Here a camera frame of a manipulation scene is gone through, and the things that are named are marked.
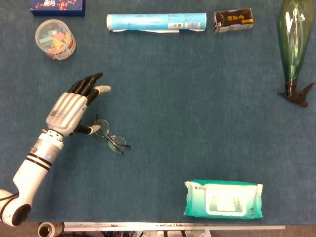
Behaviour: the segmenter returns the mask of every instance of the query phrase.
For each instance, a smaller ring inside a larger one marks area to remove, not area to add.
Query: cylindrical package
[[[261,218],[262,184],[239,181],[199,180],[188,188],[185,215],[207,218]]]
[[[108,14],[109,31],[126,30],[174,33],[179,30],[204,31],[206,13]]]

